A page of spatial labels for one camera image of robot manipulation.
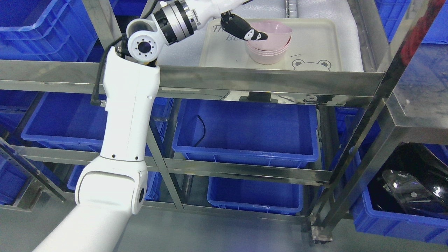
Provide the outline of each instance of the metal shelf frame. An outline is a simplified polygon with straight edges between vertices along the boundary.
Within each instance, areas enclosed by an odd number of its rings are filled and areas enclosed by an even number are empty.
[[[83,2],[104,47],[120,36],[120,33],[117,32],[118,24],[108,0],[83,0]],[[409,34],[417,25],[418,18],[426,11],[425,9],[420,11],[420,16],[416,16],[411,27],[407,27],[402,22],[399,31],[404,30],[405,32],[402,32],[402,35],[397,35],[389,45],[375,2],[373,0],[348,0],[348,2],[358,26],[365,72],[160,66],[161,81],[158,96],[173,97],[176,98],[176,101],[164,142],[160,140],[154,122],[151,120],[147,144],[153,157],[146,157],[145,161],[149,171],[158,171],[162,174],[173,203],[146,201],[145,207],[192,213],[242,215],[297,223],[311,222],[314,240],[332,241],[332,229],[345,216],[353,199],[359,196],[362,189],[365,188],[366,181],[368,182],[371,175],[367,171],[379,169],[378,164],[386,157],[381,155],[393,151],[392,147],[399,142],[395,137],[396,132],[399,130],[400,134],[408,132],[408,130],[402,130],[401,126],[392,126],[388,115],[392,113],[390,108],[393,107],[393,104],[386,106],[385,101],[392,94],[394,87],[406,70],[406,66],[400,64],[401,61],[399,61],[400,49],[408,42]],[[87,94],[92,92],[98,65],[98,63],[81,62],[0,60],[0,89]],[[339,148],[339,143],[337,139],[334,140],[335,136],[332,134],[332,126],[329,125],[332,122],[332,114],[329,112],[328,106],[362,107],[365,112],[347,146],[340,148],[342,156],[334,171],[328,171],[320,164],[313,164],[320,167],[311,166],[311,169],[291,169],[173,158],[174,152],[171,145],[180,99],[226,100],[227,95],[233,91],[246,95],[252,91],[275,93],[291,97],[296,104],[319,105],[322,148],[326,153],[331,153],[331,155],[326,154],[325,156],[327,164],[330,163],[329,161],[332,160],[334,153]],[[343,196],[334,201],[333,191],[353,158],[349,150],[353,147],[357,149],[360,146],[376,119],[384,124],[384,130],[382,127],[381,135],[362,161],[360,170],[363,173],[358,172],[344,188]],[[428,127],[421,128],[419,132],[427,129]],[[12,146],[12,148],[21,158],[63,164],[87,165],[98,155],[94,152],[24,146]],[[310,206],[302,212],[303,215],[284,216],[243,212],[185,204],[175,174],[296,183],[323,186],[325,190],[320,197],[313,199]],[[32,172],[30,175],[35,179],[41,178],[41,175],[37,176]],[[61,191],[53,183],[37,180],[43,190],[59,193],[58,197],[62,201],[73,198],[73,194]],[[22,200],[24,198],[20,197],[16,202],[22,202]],[[322,209],[330,201],[334,201],[334,203],[331,205],[329,213],[324,215]]]

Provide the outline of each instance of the blue plastic bin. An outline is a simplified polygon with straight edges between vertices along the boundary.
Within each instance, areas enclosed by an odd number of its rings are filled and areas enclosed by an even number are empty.
[[[73,172],[70,175],[69,181],[67,182],[67,188],[70,190],[76,189],[76,183],[78,182],[79,176],[85,166],[75,165]],[[162,184],[162,175],[160,172],[148,172],[148,186],[146,187],[145,200],[159,201],[160,199],[160,185]]]
[[[25,174],[0,156],[0,205],[13,204],[27,179]]]
[[[85,61],[98,38],[82,0],[3,0],[0,17],[0,59]]]
[[[386,37],[391,42],[411,0],[375,0]]]
[[[345,175],[349,179],[361,163],[355,156]],[[351,208],[356,231],[448,245],[448,220],[374,210],[366,189]]]
[[[358,110],[358,108],[335,107],[337,131],[339,135],[342,135],[347,128],[345,126],[345,116],[356,115],[358,113]]]
[[[120,0],[113,12],[117,16],[140,16],[147,0]]]
[[[346,115],[345,116],[346,129],[352,129],[354,127],[353,122],[354,122],[355,118],[356,118],[356,116],[354,116],[354,115]],[[361,146],[359,147],[359,152],[360,152],[361,158],[363,158],[365,153],[369,150],[371,144],[375,141],[375,139],[378,136],[378,134],[380,133],[380,131],[381,131],[381,128],[379,126],[379,123],[377,121],[375,121],[375,123],[373,124],[369,133],[367,133],[366,138],[364,139]],[[348,137],[349,137],[349,134],[348,134],[348,131],[346,130],[343,132],[343,134],[340,138],[340,142],[342,144],[346,144],[348,141]]]
[[[0,90],[0,125],[14,132],[37,92]]]
[[[448,165],[448,148],[446,145],[425,144],[426,148],[445,165]]]
[[[448,29],[446,25],[448,24],[448,2],[445,2],[445,5],[437,15],[434,23],[423,39],[422,43],[430,43],[430,44],[446,44],[448,43]]]
[[[170,99],[156,98],[152,113],[169,116],[171,106]],[[90,104],[89,94],[46,93],[21,136],[47,148],[100,152],[106,119],[104,108]],[[156,123],[160,130],[166,129],[166,121]],[[151,155],[147,147],[146,155]]]
[[[59,178],[51,172],[42,162],[30,162],[47,176],[57,186],[60,185]],[[26,184],[28,177],[17,167],[9,163],[8,160],[0,156],[0,205],[11,205],[14,203],[17,195]]]
[[[315,106],[183,100],[172,148],[189,160],[301,168],[319,157],[316,130]]]
[[[207,200],[215,207],[294,215],[303,208],[303,185],[210,177]]]

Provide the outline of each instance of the frog cartoon drawing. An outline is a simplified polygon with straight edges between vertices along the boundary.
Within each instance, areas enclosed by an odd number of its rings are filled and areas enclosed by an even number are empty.
[[[327,60],[320,60],[318,62],[304,62],[303,60],[294,60],[294,70],[315,70],[315,71],[331,71],[332,64]]]

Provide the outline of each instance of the white tray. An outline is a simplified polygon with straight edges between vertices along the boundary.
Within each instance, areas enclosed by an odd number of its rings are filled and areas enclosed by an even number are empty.
[[[247,21],[250,23],[262,20]],[[332,21],[300,18],[269,20],[282,22],[293,30],[291,45],[280,62],[262,65],[253,61],[246,52],[246,42],[233,38],[222,30],[220,20],[215,19],[208,25],[199,65],[277,70],[342,70],[336,27]]]

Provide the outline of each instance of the metal bracket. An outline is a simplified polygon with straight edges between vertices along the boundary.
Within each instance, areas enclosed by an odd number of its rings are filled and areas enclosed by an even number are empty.
[[[330,232],[324,232],[324,228],[323,227],[321,227],[321,226],[313,226],[313,224],[315,224],[316,223],[316,220],[317,220],[317,218],[318,218],[319,216],[317,215],[314,215],[314,214],[311,214],[311,216],[310,216],[310,222],[311,222],[311,237],[312,237],[312,239],[313,239],[313,242],[315,243],[315,244],[322,244],[322,245],[324,245],[324,244],[326,244],[326,243],[329,243],[329,242],[332,242],[333,241],[333,235],[332,235],[332,233],[331,233],[331,231]]]
[[[321,226],[311,226],[311,235],[313,237],[313,242],[315,244],[326,244],[333,241],[333,235],[330,232],[329,235],[324,234],[323,227]]]

